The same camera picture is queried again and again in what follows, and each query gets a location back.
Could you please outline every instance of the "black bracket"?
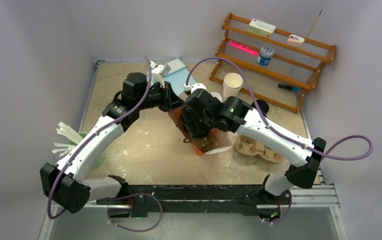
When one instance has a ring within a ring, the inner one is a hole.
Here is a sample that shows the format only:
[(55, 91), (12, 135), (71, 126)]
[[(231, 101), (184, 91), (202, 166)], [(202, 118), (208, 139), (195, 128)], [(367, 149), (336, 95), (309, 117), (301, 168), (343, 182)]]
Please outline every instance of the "black bracket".
[[(313, 140), (314, 149), (324, 152), (327, 142), (318, 137)], [(307, 163), (303, 166), (289, 166), (285, 172), (286, 179), (302, 189), (311, 189), (318, 173), (319, 165), (321, 164), (322, 156), (313, 152), (310, 157), (307, 157)]]
[(235, 96), (230, 96), (224, 102), (220, 102), (204, 89), (193, 91), (186, 98), (185, 104), (201, 124), (233, 133), (241, 125), (246, 124), (244, 118), (252, 108), (250, 104)]
[[(39, 174), (41, 176), (42, 189), (45, 196), (48, 197), (50, 195), (50, 190), (59, 173), (60, 170), (49, 163), (42, 166)], [(63, 173), (55, 188), (52, 200), (74, 214), (81, 210), (88, 202), (90, 198), (90, 187), (80, 184), (72, 177), (73, 176)]]

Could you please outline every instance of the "white wall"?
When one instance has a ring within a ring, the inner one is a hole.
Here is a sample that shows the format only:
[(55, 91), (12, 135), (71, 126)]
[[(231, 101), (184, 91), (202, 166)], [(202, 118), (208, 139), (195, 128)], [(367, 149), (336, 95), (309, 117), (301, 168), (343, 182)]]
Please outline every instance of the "white wall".
[(213, 56), (229, 12), (306, 36), (326, 0), (64, 0), (96, 59)]
[(64, 2), (0, 0), (0, 240), (38, 237), (39, 170), (58, 122), (79, 126), (93, 72)]
[[(312, 136), (333, 142), (350, 134), (369, 136), (373, 154), (355, 162), (326, 159), (322, 172), (335, 183), (351, 240), (382, 239), (382, 0), (329, 0), (311, 36), (337, 45), (304, 109)], [(354, 156), (362, 141), (333, 151)]]

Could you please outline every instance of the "marker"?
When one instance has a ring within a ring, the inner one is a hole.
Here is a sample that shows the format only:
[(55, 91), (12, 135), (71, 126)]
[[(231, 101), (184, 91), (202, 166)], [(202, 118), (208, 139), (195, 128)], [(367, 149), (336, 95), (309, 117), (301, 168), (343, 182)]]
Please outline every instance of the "marker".
[(248, 46), (244, 46), (242, 44), (238, 44), (238, 43), (236, 43), (236, 42), (234, 42), (232, 40), (229, 41), (229, 45), (234, 47), (234, 48), (236, 48), (236, 49), (244, 51), (244, 52), (246, 52), (248, 54), (251, 54), (253, 56), (257, 56), (259, 54), (257, 51), (255, 51), (253, 49), (250, 49)]
[(287, 84), (282, 84), (282, 83), (278, 84), (278, 88), (290, 90), (290, 91), (293, 91), (293, 92), (298, 92), (299, 91), (298, 87), (287, 85)]

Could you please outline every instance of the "cable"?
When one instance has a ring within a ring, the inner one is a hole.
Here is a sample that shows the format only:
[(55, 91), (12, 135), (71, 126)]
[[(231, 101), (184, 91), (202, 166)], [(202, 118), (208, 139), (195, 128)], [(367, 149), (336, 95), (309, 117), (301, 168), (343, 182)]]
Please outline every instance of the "cable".
[(160, 209), (160, 215), (159, 215), (159, 217), (157, 219), (157, 222), (153, 226), (151, 226), (149, 228), (146, 228), (146, 229), (142, 229), (142, 230), (136, 230), (136, 229), (132, 229), (132, 228), (129, 228), (129, 227), (126, 227), (126, 226), (119, 225), (119, 224), (117, 224), (116, 222), (114, 222), (110, 218), (110, 213), (109, 213), (110, 209), (107, 210), (107, 218), (108, 218), (108, 222), (107, 223), (108, 224), (113, 224), (116, 227), (119, 227), (119, 228), (124, 229), (124, 230), (131, 231), (131, 232), (134, 232), (134, 233), (147, 232), (147, 231), (150, 231), (150, 230), (154, 229), (155, 227), (157, 227), (157, 225), (159, 225), (160, 221), (162, 220), (163, 209), (162, 209), (162, 204), (160, 203), (160, 201), (155, 196), (153, 196), (151, 194), (148, 194), (148, 193), (141, 192), (141, 193), (134, 193), (134, 194), (131, 194), (131, 195), (128, 195), (128, 196), (111, 198), (111, 200), (123, 200), (123, 199), (127, 199), (127, 198), (130, 198), (130, 197), (135, 197), (135, 196), (139, 196), (139, 195), (149, 196), (149, 197), (153, 198), (157, 202), (158, 208)]
[(284, 214), (281, 214), (281, 217), (279, 217), (278, 220), (270, 222), (271, 225), (277, 224), (277, 223), (281, 222), (288, 215), (288, 213), (290, 212), (291, 204), (293, 204), (293, 196), (291, 195), (291, 191), (289, 189), (287, 190), (287, 192), (289, 194), (288, 207), (286, 208)]
[[(223, 58), (223, 57), (218, 57), (218, 56), (214, 56), (214, 57), (208, 57), (208, 58), (205, 58), (199, 62), (197, 62), (197, 64), (195, 64), (191, 70), (189, 71), (189, 74), (188, 76), (186, 77), (186, 81), (185, 81), (185, 85), (188, 86), (188, 82), (190, 81), (190, 77), (191, 77), (191, 73), (196, 69), (196, 67), (198, 65), (200, 65), (202, 62), (204, 61), (207, 61), (207, 60), (213, 60), (213, 59), (216, 59), (216, 60), (222, 60), (222, 61), (226, 61), (228, 63), (230, 63), (234, 68), (236, 68), (236, 70), (239, 72), (239, 74), (241, 75), (242, 79), (244, 80), (245, 84), (247, 85), (247, 88), (248, 88), (248, 91), (250, 93), (250, 96), (251, 96), (251, 99), (253, 100), (254, 102), (254, 106), (256, 107), (257, 109), (257, 112), (259, 113), (261, 119), (263, 120), (264, 124), (266, 126), (269, 126), (269, 122), (267, 120), (267, 118), (263, 115), (263, 112), (262, 110), (260, 109), (260, 106), (259, 104), (257, 103), (257, 99), (254, 95), (254, 92), (252, 90), (252, 87), (250, 86), (249, 84), (249, 81), (247, 80), (246, 76), (244, 75), (244, 73), (241, 71), (241, 69), (235, 65), (235, 63), (233, 63), (232, 61), (226, 59), (226, 58)], [(368, 157), (369, 155), (371, 155), (372, 151), (374, 150), (374, 144), (372, 143), (372, 141), (367, 138), (366, 136), (363, 136), (363, 135), (350, 135), (350, 136), (347, 136), (347, 137), (344, 137), (343, 139), (340, 139), (339, 141), (337, 141), (336, 143), (334, 143), (325, 153), (319, 151), (319, 150), (316, 150), (312, 147), (309, 147), (309, 146), (306, 146), (304, 143), (302, 142), (299, 142), (297, 140), (294, 140), (288, 136), (285, 136), (284, 134), (280, 133), (278, 130), (276, 130), (274, 127), (270, 127), (269, 129), (272, 130), (272, 132), (274, 132), (276, 135), (278, 135), (279, 137), (281, 137), (282, 139), (285, 139), (293, 144), (296, 144), (298, 146), (301, 146), (302, 148), (304, 149), (308, 149), (316, 154), (319, 154), (322, 156), (321, 158), (321, 161), (324, 159), (324, 158), (328, 158), (328, 159), (334, 159), (334, 160), (340, 160), (340, 161), (354, 161), (354, 160), (360, 160), (360, 159), (364, 159), (366, 157)], [(366, 153), (362, 154), (362, 155), (359, 155), (359, 156), (351, 156), (351, 157), (343, 157), (343, 156), (334, 156), (334, 155), (329, 155), (329, 153), (335, 148), (337, 147), (339, 144), (341, 144), (342, 142), (344, 141), (347, 141), (349, 139), (363, 139), (365, 140), (368, 145), (369, 145), (369, 149), (367, 150)]]
[(60, 182), (60, 179), (62, 178), (63, 174), (65, 173), (66, 169), (68, 169), (69, 165), (73, 162), (73, 160), (75, 160), (75, 157), (81, 152), (81, 150), (88, 144), (91, 142), (91, 140), (97, 136), (100, 132), (102, 132), (105, 128), (107, 128), (108, 126), (112, 125), (112, 124), (117, 124), (119, 123), (120, 121), (122, 121), (124, 118), (126, 118), (127, 116), (131, 115), (135, 110), (137, 110), (140, 105), (144, 102), (144, 100), (146, 99), (147, 95), (149, 94), (149, 91), (150, 91), (150, 87), (151, 87), (151, 79), (152, 79), (152, 68), (151, 68), (151, 64), (150, 64), (150, 60), (148, 59), (147, 56), (145, 56), (145, 61), (147, 62), (147, 66), (148, 66), (148, 84), (147, 84), (147, 88), (145, 89), (145, 92), (144, 92), (144, 95), (142, 96), (142, 98), (139, 100), (139, 102), (131, 109), (129, 110), (125, 115), (122, 115), (116, 119), (114, 119), (113, 121), (107, 123), (106, 125), (100, 127), (97, 131), (95, 131), (90, 137), (88, 137), (87, 139), (84, 139), (83, 140), (83, 143), (81, 145), (78, 145), (77, 146), (77, 149), (75, 152), (72, 153), (72, 155), (70, 156), (69, 160), (66, 162), (66, 164), (64, 165), (64, 167), (61, 169), (61, 171), (58, 173), (57, 177), (55, 178), (54, 180), (54, 183), (52, 184), (51, 186), (51, 190), (49, 192), (49, 195), (48, 195), (48, 202), (47, 202), (47, 206), (46, 206), (46, 213), (48, 215), (48, 218), (49, 219), (56, 219), (58, 217), (60, 217), (60, 215), (62, 215), (66, 209), (63, 209), (61, 210), (59, 213), (57, 213), (55, 216), (53, 216), (51, 214), (51, 202), (53, 200), (53, 197), (54, 197), (54, 193), (56, 191), (56, 188), (57, 188), (57, 185), (59, 184)]

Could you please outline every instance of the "stacked paper cups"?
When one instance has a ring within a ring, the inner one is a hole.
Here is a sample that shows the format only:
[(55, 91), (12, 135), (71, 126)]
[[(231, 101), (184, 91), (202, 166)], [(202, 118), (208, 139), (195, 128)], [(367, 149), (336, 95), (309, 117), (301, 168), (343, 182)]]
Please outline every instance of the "stacked paper cups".
[(243, 78), (238, 73), (228, 73), (223, 79), (223, 100), (238, 95), (243, 86)]

